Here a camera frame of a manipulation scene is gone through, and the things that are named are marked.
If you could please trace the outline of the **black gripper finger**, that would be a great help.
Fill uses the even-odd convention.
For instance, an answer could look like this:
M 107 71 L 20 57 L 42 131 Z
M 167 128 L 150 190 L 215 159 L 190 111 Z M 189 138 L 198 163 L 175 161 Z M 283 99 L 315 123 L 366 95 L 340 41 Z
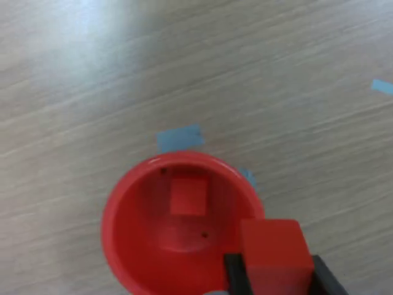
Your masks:
M 319 255 L 313 255 L 314 271 L 309 295 L 349 295 Z
M 253 295 L 242 255 L 240 253 L 224 254 L 224 265 L 227 274 L 228 293 L 230 295 Z

